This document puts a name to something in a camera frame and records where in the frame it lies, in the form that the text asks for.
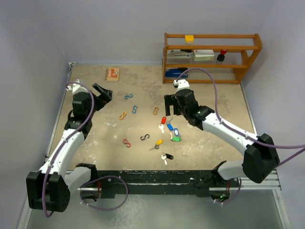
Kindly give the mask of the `orange S carabiner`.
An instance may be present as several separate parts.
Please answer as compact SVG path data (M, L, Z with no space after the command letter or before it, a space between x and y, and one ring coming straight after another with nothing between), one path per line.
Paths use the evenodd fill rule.
M119 117L119 119L120 120L122 120L122 119L124 119L124 117L127 115L127 113L126 112L123 112L122 114L121 114L121 116Z
M153 111L153 115L157 115L159 111L159 107L155 107Z

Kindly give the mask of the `red tag key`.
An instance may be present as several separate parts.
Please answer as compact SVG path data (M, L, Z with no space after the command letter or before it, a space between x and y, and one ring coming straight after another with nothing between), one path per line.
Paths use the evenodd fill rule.
M161 119L161 123L159 124L159 129L161 130L161 132L164 134L164 125L166 124L166 116L164 116L162 119Z

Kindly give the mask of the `blue white tag key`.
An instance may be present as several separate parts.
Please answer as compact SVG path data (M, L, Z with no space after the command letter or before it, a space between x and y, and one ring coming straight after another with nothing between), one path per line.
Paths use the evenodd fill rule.
M177 128L174 128L171 132L170 132L171 138L174 137L180 137L179 131Z

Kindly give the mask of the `green tag key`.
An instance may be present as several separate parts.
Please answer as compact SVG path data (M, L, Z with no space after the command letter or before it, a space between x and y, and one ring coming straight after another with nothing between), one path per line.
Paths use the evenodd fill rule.
M179 137L179 136L172 136L171 137L171 141L173 141L173 142L181 142L181 137Z

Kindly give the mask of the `yellow tag key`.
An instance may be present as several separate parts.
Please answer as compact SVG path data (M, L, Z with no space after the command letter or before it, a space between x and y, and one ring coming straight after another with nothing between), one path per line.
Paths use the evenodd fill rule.
M158 140L158 141L155 143L154 147L151 148L151 149L149 149L149 150L152 151L152 150L155 150L155 149L159 149L159 148L160 148L160 145L161 145L163 142L164 142L163 139Z

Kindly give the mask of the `black S carabiner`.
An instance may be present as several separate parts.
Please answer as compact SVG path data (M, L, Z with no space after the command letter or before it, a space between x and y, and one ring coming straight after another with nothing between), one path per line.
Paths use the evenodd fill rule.
M146 139L148 139L148 138L150 138L150 135L149 134L145 134L145 135L143 135L143 136L141 136L140 137L140 139L143 141L143 140L146 140Z

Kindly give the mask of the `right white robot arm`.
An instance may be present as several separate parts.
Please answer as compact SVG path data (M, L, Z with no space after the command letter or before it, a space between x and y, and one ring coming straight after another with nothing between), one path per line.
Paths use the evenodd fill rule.
M212 182L224 186L232 178L247 177L255 183L262 181L280 164L278 153L272 138L247 132L231 123L226 124L208 107L199 105L194 92L182 89L172 95L164 96L165 114L170 115L170 106L174 115L182 115L190 125L211 133L235 148L241 155L241 161L221 163L212 174Z

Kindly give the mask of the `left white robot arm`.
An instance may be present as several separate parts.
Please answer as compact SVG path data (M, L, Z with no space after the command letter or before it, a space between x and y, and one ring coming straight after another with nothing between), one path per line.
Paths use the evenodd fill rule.
M26 177L29 207L43 210L47 217L53 212L63 212L71 194L83 184L93 187L98 182L97 168L93 164L80 163L71 173L66 173L91 130L94 113L112 100L112 90L96 83L92 86L99 92L98 96L80 82L67 83L66 89L72 91L72 109L60 142L43 166Z

